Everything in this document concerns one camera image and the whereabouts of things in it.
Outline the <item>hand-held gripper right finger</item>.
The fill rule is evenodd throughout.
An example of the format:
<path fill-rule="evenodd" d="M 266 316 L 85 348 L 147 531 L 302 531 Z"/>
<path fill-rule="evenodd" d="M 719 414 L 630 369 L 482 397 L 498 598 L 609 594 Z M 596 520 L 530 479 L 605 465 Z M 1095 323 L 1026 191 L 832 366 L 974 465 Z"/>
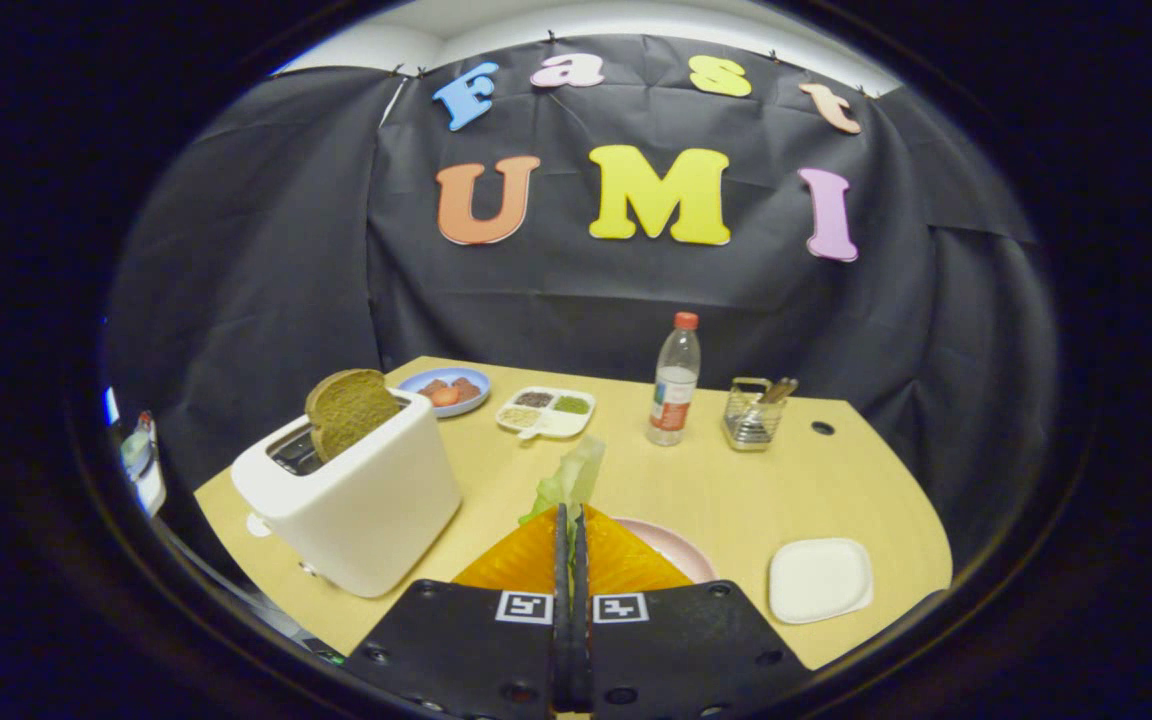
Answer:
<path fill-rule="evenodd" d="M 573 568 L 573 707 L 594 719 L 738 719 L 809 670 L 681 536 L 585 506 Z"/>

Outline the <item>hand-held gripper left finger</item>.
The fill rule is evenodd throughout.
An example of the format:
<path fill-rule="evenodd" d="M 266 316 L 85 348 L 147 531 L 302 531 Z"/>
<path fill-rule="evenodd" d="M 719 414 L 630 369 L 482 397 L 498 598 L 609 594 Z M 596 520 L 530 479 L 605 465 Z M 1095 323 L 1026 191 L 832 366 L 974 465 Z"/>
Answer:
<path fill-rule="evenodd" d="M 416 579 L 344 670 L 420 711 L 453 719 L 553 719 L 570 707 L 568 511 L 545 511 L 548 592 Z"/>

